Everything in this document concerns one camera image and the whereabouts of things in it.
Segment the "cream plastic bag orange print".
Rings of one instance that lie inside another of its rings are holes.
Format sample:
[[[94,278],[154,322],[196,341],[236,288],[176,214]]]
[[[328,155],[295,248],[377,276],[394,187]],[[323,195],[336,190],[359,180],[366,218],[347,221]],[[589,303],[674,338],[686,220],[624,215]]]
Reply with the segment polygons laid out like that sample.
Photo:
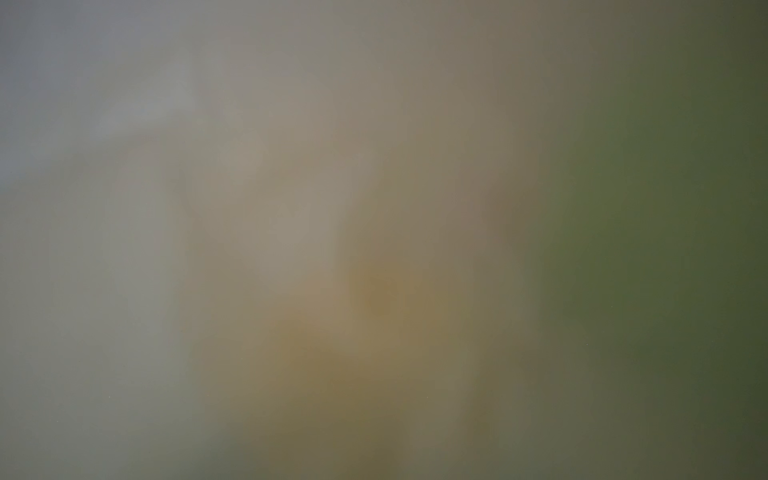
[[[5,479],[763,479],[763,1],[5,1]]]

